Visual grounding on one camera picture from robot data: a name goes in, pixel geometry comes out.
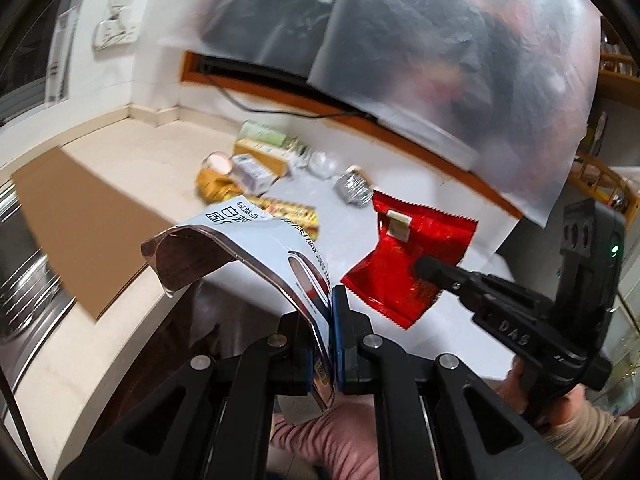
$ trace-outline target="silver bolt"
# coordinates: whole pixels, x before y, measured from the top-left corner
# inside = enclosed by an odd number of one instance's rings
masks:
[[[369,334],[362,338],[364,346],[369,348],[380,348],[382,346],[382,338],[378,334]]]
[[[439,361],[440,365],[447,370],[455,370],[460,364],[460,359],[453,354],[443,354],[440,356]]]
[[[211,365],[211,358],[206,355],[196,355],[191,358],[191,368],[194,370],[206,370]]]
[[[271,334],[267,339],[267,344],[274,348],[282,348],[287,344],[287,336],[282,334]]]

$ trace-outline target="red package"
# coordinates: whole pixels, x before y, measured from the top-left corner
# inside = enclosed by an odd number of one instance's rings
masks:
[[[380,240],[373,252],[343,277],[370,307],[404,329],[420,319],[440,289],[414,276],[414,263],[424,254],[457,265],[478,222],[423,205],[409,204],[375,191]]]

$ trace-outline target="beige sleeve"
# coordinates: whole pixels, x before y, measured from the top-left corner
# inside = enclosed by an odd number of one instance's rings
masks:
[[[544,435],[584,480],[606,478],[606,471],[633,433],[637,419],[614,417],[585,402],[575,420]]]

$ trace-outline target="countertop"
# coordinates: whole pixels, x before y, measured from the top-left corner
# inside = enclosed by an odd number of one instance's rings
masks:
[[[320,127],[317,121],[314,127]],[[231,153],[236,130],[223,122],[217,128],[183,121],[153,127],[123,120],[64,150],[112,186],[177,223],[205,208],[194,188],[195,175],[209,153]],[[381,142],[344,127],[328,127],[326,135],[339,142],[347,166],[363,166],[385,192],[477,219],[478,231],[462,262],[466,269],[482,269],[517,223],[464,185]],[[279,180],[269,195],[318,208],[318,248],[334,283],[375,247],[373,209],[346,206],[330,182],[304,172]],[[239,262],[207,279],[275,314],[292,310],[274,288]],[[76,305],[44,343],[16,399],[50,478],[80,452],[115,387],[178,297],[166,297],[153,271],[145,269],[97,322]],[[470,313],[447,293],[406,331],[353,294],[350,301],[352,308],[369,315],[377,332],[409,352],[427,357],[453,352],[479,375],[494,378],[504,376],[510,366],[511,353],[474,326]]]

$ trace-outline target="pink sleeve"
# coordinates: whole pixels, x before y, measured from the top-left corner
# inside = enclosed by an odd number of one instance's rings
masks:
[[[274,415],[271,443],[312,465],[325,466],[333,480],[379,480],[373,406],[345,402],[316,420],[292,426]]]

